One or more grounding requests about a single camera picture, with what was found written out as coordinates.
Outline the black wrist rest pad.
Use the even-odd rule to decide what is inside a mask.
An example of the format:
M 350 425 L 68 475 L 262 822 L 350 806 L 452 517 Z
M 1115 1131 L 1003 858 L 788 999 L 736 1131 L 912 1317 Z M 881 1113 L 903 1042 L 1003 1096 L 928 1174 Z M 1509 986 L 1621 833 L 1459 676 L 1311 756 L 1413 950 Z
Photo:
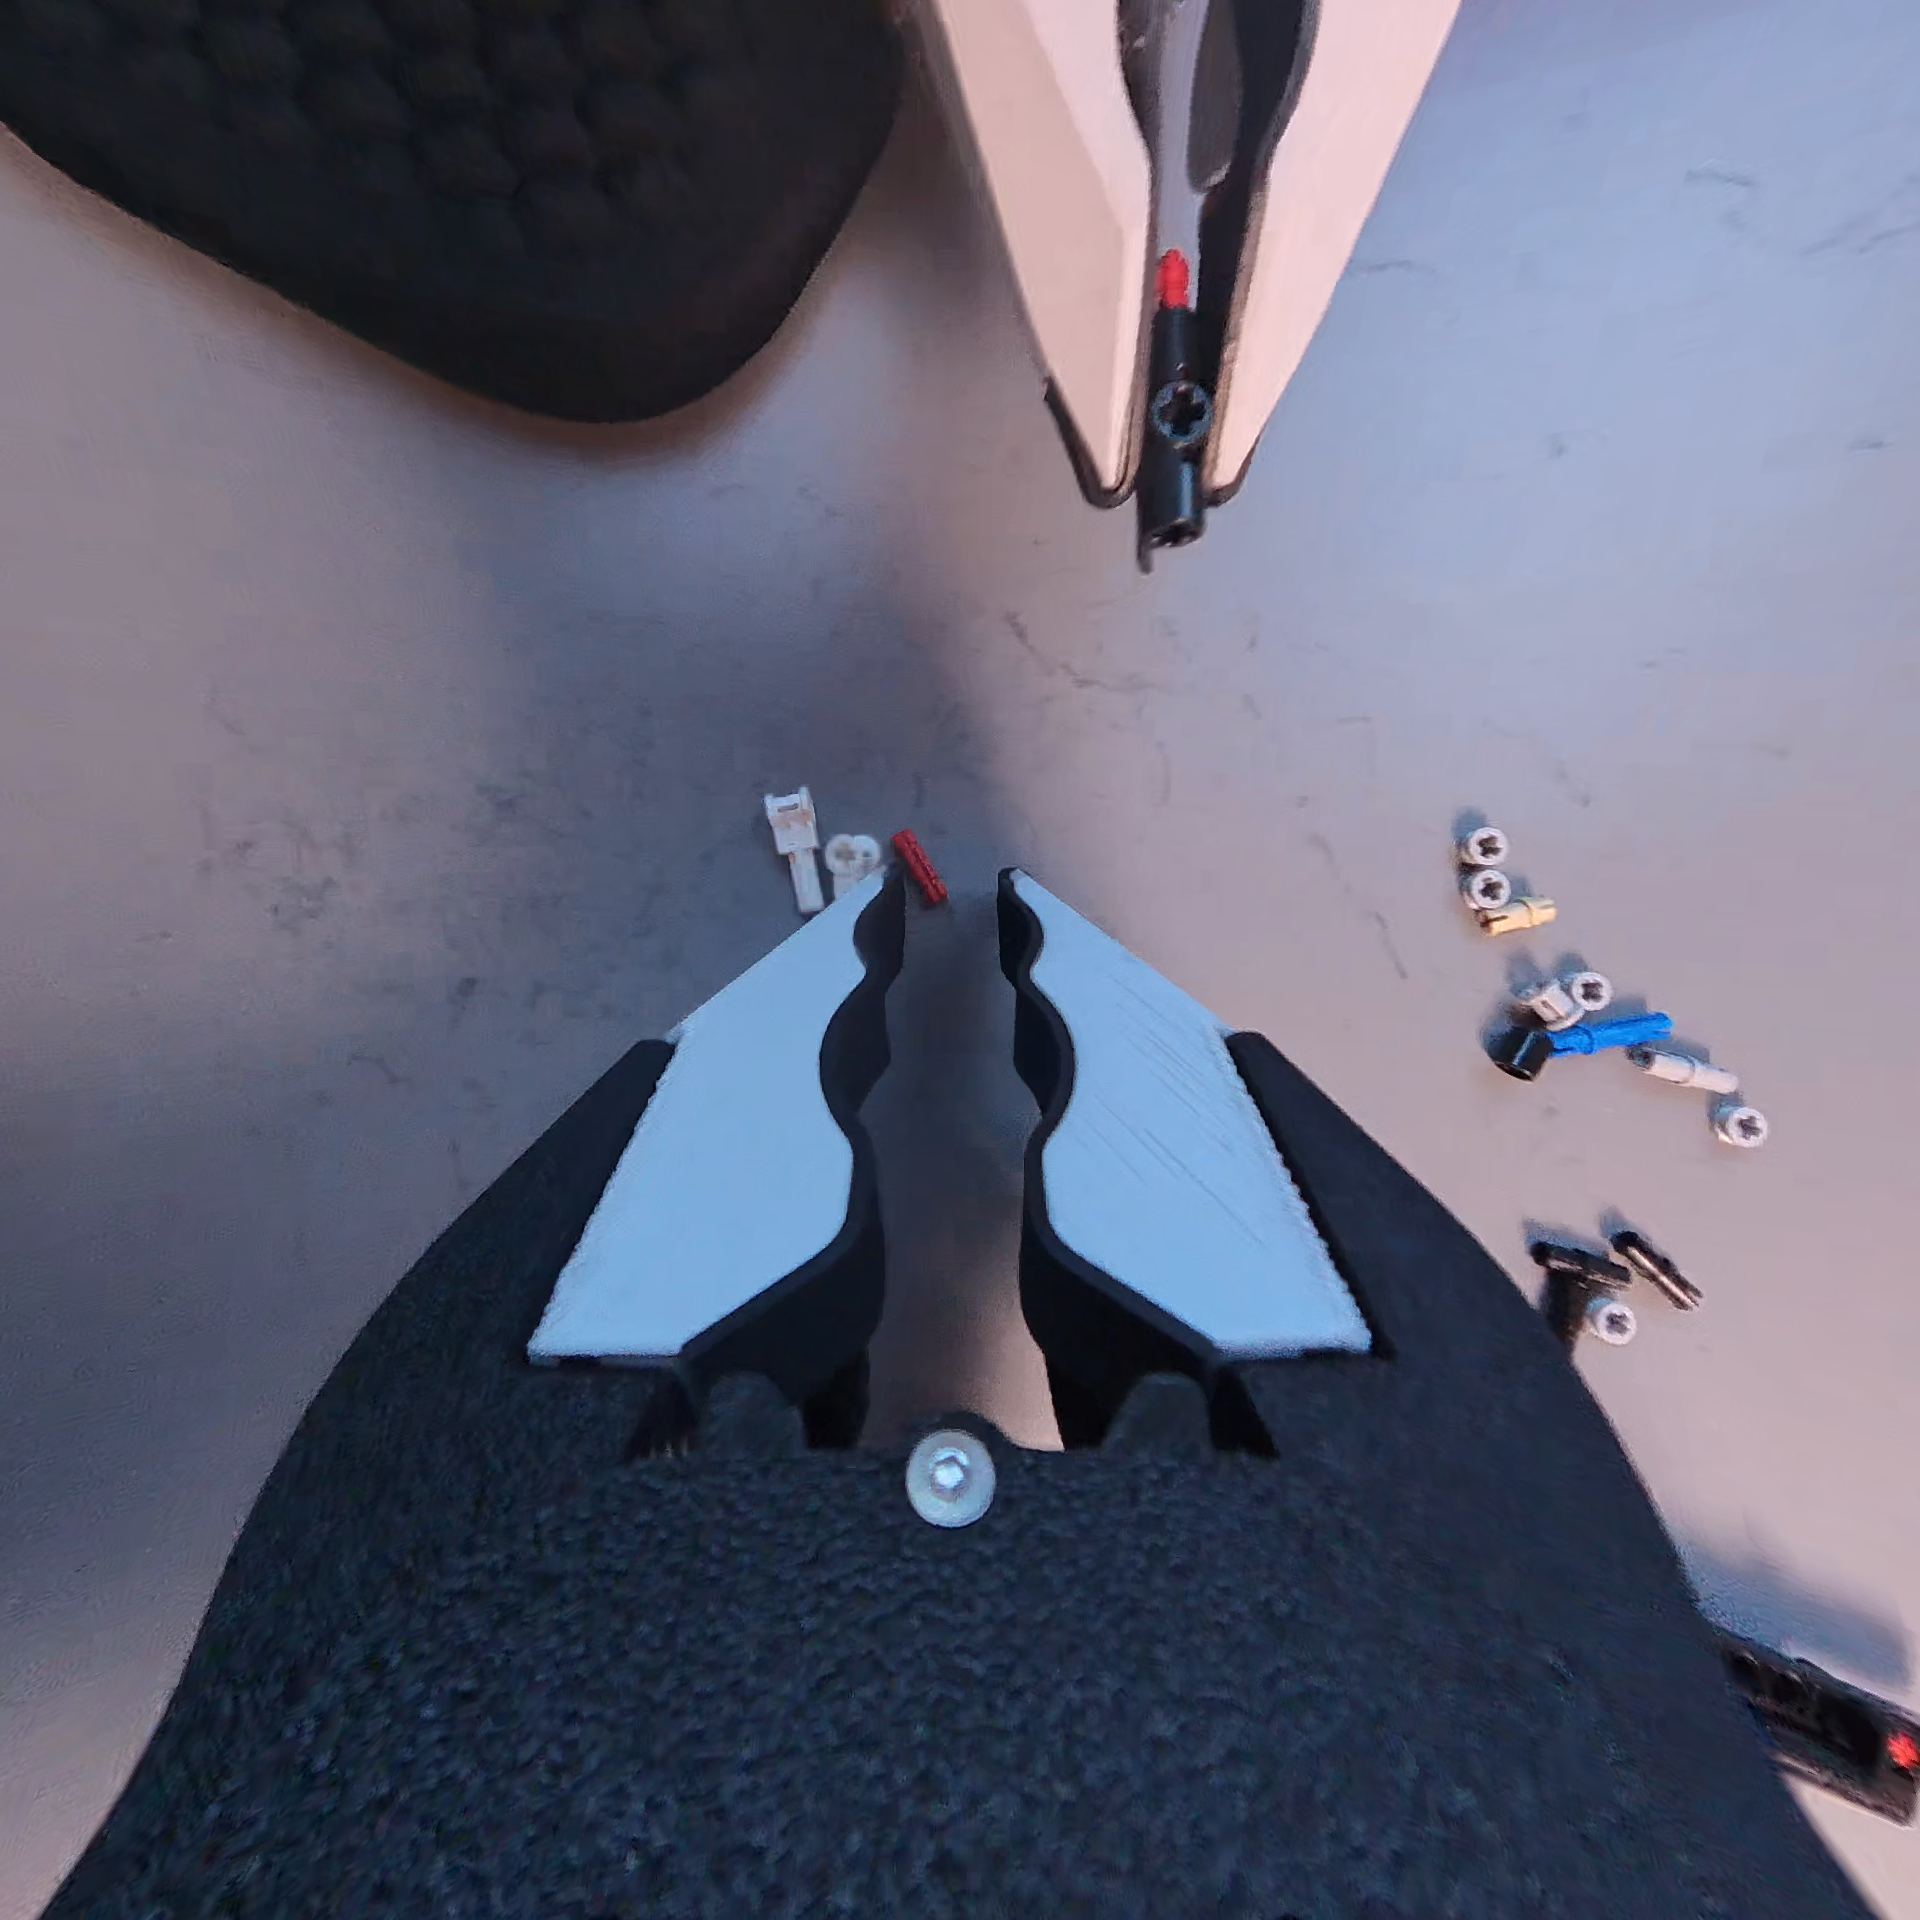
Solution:
M 68 178 L 472 395 L 700 403 L 785 325 L 902 107 L 888 4 L 3 4 Z

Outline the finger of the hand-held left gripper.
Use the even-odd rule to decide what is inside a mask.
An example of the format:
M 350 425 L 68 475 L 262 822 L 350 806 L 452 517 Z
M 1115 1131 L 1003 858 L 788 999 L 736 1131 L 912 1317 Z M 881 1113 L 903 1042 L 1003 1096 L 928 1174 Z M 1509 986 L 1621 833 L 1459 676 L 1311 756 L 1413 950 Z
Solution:
M 1228 500 L 1326 318 L 1459 4 L 1303 4 L 1279 102 L 1253 142 L 1228 278 L 1207 500 Z
M 1139 471 L 1153 178 L 1120 4 L 920 4 L 1080 494 Z

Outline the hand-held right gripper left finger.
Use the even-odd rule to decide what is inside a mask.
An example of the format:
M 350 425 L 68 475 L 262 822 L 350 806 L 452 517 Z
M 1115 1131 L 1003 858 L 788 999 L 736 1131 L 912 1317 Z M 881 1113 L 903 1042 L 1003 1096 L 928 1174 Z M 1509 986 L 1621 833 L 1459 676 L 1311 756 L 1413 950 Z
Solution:
M 888 1250 L 860 1113 L 890 1065 L 903 880 L 874 874 L 689 1014 L 527 1343 L 655 1366 L 691 1405 L 768 1379 L 816 1449 L 857 1446 Z

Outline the black lego connector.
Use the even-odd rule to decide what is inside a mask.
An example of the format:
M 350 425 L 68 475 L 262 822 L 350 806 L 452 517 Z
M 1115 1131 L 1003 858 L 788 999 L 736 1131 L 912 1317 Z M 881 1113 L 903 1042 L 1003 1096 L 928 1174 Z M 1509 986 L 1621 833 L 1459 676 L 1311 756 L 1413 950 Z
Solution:
M 1207 527 L 1205 457 L 1215 395 L 1205 382 L 1202 332 L 1185 278 L 1159 290 L 1148 325 L 1142 444 L 1136 475 L 1139 565 L 1198 542 Z

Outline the white lego monster truck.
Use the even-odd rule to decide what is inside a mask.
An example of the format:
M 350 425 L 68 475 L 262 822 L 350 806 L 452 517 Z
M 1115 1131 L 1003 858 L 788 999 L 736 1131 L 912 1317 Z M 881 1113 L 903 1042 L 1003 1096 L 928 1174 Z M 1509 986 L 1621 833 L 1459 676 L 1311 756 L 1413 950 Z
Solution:
M 1887 1822 L 1917 1822 L 1917 1718 L 1908 1708 L 1725 1628 L 1711 1638 L 1784 1774 Z

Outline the cluster of small lego pieces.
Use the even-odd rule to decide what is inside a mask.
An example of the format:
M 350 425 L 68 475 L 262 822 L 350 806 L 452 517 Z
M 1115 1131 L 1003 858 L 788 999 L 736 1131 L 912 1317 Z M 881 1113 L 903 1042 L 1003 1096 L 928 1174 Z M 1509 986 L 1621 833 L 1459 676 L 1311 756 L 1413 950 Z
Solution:
M 1450 862 L 1459 907 L 1484 939 L 1513 942 L 1555 925 L 1559 902 L 1520 884 L 1510 836 L 1484 811 L 1458 816 Z M 1517 1083 L 1537 1083 L 1559 1061 L 1621 1057 L 1647 1083 L 1707 1099 L 1710 1127 L 1729 1149 L 1762 1149 L 1774 1131 L 1762 1109 L 1742 1099 L 1732 1066 L 1683 1047 L 1668 1014 L 1624 999 L 1614 980 L 1591 964 L 1517 960 L 1484 1052 Z M 1636 1338 L 1636 1290 L 1679 1314 L 1702 1306 L 1702 1286 L 1647 1231 L 1621 1217 L 1605 1217 L 1600 1231 L 1593 1244 L 1555 1233 L 1528 1240 L 1542 1314 L 1563 1349 L 1627 1347 Z

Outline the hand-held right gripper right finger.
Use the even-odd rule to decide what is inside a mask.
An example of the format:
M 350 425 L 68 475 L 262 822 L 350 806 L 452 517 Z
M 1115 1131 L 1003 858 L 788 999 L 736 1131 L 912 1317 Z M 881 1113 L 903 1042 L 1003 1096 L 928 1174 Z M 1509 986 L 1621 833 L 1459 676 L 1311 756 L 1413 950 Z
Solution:
M 996 880 L 996 934 L 1036 1105 L 1019 1310 L 1063 1449 L 1097 1449 L 1139 1380 L 1178 1379 L 1205 1439 L 1270 1454 L 1243 1372 L 1379 1343 L 1235 1032 L 1027 869 Z

